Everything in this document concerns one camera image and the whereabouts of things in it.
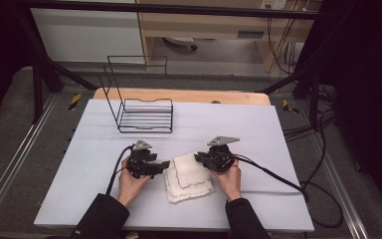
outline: gray carpet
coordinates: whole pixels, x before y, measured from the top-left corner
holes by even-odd
[[[98,83],[97,74],[82,74],[94,83]],[[252,92],[263,89],[277,81],[276,77],[233,77],[233,76],[198,76],[171,75],[167,78],[125,77],[122,86],[126,88],[165,88],[188,90],[217,90]],[[0,109],[0,175],[5,170],[12,155],[30,127],[33,118],[31,72],[22,71],[14,77],[14,83]],[[0,232],[19,234],[19,238],[43,238],[47,235],[67,235],[70,229],[45,229],[33,225],[40,208],[39,201],[46,196],[50,184],[64,157],[64,150],[69,146],[87,99],[93,92],[80,90],[78,85],[64,79],[66,85],[58,95],[53,111],[31,148],[23,166],[17,174],[11,188],[0,206]],[[292,85],[286,86],[279,93],[271,95],[272,104],[277,107],[283,128],[306,125],[301,114],[283,111],[283,99],[289,105],[298,108],[305,104],[294,102],[289,92]],[[83,93],[73,112],[68,111],[75,92]],[[341,135],[338,124],[331,124],[325,130],[327,152],[333,159],[337,171],[344,181],[357,212],[364,223],[370,238],[382,238],[382,195],[368,174],[355,170],[347,143]],[[288,149],[299,180],[305,180],[318,162],[318,152],[311,137],[304,137],[288,144]],[[327,177],[322,168],[313,179],[331,192]],[[318,190],[307,189],[310,196],[310,213],[316,220],[333,223],[337,220],[337,210],[330,199]],[[344,222],[340,227],[327,229],[315,225],[315,232],[308,233],[308,238],[351,238],[348,226]],[[301,234],[274,234],[276,238],[302,238]]]

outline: metal rail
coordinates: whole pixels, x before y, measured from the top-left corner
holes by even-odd
[[[44,112],[42,116],[39,118],[38,122],[33,124],[27,135],[24,137],[21,145],[18,147],[17,152],[12,157],[11,162],[8,164],[5,172],[2,174],[0,178],[0,204],[4,199],[8,189],[10,188],[12,182],[14,181],[15,176],[20,170],[24,159],[27,157],[31,147],[33,146],[37,136],[42,130],[43,125],[45,124],[49,114],[52,111],[54,103],[56,101],[57,95],[51,95],[45,103]]]
[[[307,107],[301,103],[298,103],[298,105],[304,120],[306,121],[306,123],[310,123]],[[315,143],[315,147],[317,149],[318,154],[321,154],[323,142],[321,141],[320,135],[318,135],[318,133],[314,133],[310,137]],[[352,199],[350,198],[349,193],[347,192],[342,182],[342,179],[340,178],[337,170],[335,169],[332,159],[330,158],[327,151],[325,152],[324,156],[323,168],[330,182],[330,186],[333,190],[333,193],[336,196],[336,199],[339,201],[340,205],[342,206],[344,217],[346,219],[346,224],[348,225],[348,228],[352,233],[352,237],[356,239],[367,239],[368,234],[365,230],[364,224],[362,223],[361,218],[359,217],[358,212],[356,211],[356,208],[353,205]]]

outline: black sleeve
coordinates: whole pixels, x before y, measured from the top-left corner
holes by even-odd
[[[232,239],[271,238],[249,200],[238,198],[226,202],[225,208],[231,226]]]
[[[70,238],[117,239],[129,211],[109,195],[98,194]]]

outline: person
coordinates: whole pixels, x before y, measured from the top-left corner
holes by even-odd
[[[126,167],[127,158],[122,161]],[[224,173],[212,171],[227,197],[225,209],[233,239],[270,238],[249,200],[241,196],[241,169],[238,160]],[[129,216],[127,207],[150,180],[150,176],[134,178],[124,169],[119,178],[117,199],[99,194],[69,238],[117,239],[120,228]]]

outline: black metal stand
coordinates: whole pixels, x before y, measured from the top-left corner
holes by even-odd
[[[273,11],[263,9],[235,9],[222,7],[199,7],[199,6],[177,6],[177,5],[158,5],[158,4],[124,4],[124,3],[97,3],[97,2],[72,2],[72,1],[52,1],[52,0],[18,0],[8,1],[9,12],[14,15],[16,21],[20,24],[24,34],[28,38],[25,48],[33,52],[32,58],[37,62],[35,91],[35,120],[41,114],[40,106],[43,102],[39,100],[41,79],[49,86],[51,92],[60,92],[64,87],[56,72],[65,75],[71,80],[79,83],[89,90],[96,90],[97,86],[78,77],[69,70],[58,65],[46,53],[44,46],[36,33],[33,31],[25,11],[30,8],[44,9],[63,9],[63,10],[86,10],[86,11],[107,11],[107,12],[135,12],[135,13],[165,13],[165,14],[193,14],[193,15],[211,15],[211,16],[234,16],[234,17],[256,17],[256,18],[281,18],[281,19],[306,19],[317,20],[333,16],[330,13],[322,12],[298,12],[298,11]]]
[[[346,20],[347,15],[355,5],[357,0],[352,0],[352,2],[348,2],[339,6],[338,10],[335,10],[335,18],[334,19],[326,19],[323,22],[318,21],[314,22],[312,28],[316,27],[324,27],[328,26],[328,29],[333,29],[330,33],[321,39],[319,46],[313,51],[313,53],[309,56],[306,61],[303,63],[298,63],[294,73],[275,83],[274,85],[261,90],[256,91],[256,93],[264,93],[271,94],[274,91],[286,86],[291,82],[297,82],[295,89],[293,90],[293,96],[296,99],[303,99],[306,94],[310,92],[310,110],[309,110],[309,120],[311,125],[317,129],[317,106],[318,106],[318,85],[320,83],[320,74],[324,67],[327,65],[327,62],[330,59],[330,56],[333,55],[333,52],[337,50],[337,43],[343,39],[344,29],[340,26],[344,20]]]
[[[45,81],[51,92],[60,92],[64,87],[57,72],[65,75],[89,90],[96,90],[97,86],[80,78],[49,58],[41,40],[39,40],[38,36],[35,34],[35,31],[32,29],[32,26],[25,15],[25,11],[29,9],[17,6],[14,2],[15,1],[7,2],[8,13],[12,14],[13,19],[15,19],[21,26],[21,29],[28,39],[28,42],[23,43],[24,49],[25,51],[32,53],[31,57],[36,63],[36,65],[33,66],[35,96],[35,115],[33,123],[35,123],[43,112],[42,80]]]
[[[33,66],[33,84],[34,84],[34,118],[33,123],[36,123],[43,113],[43,90],[42,77],[38,65]]]

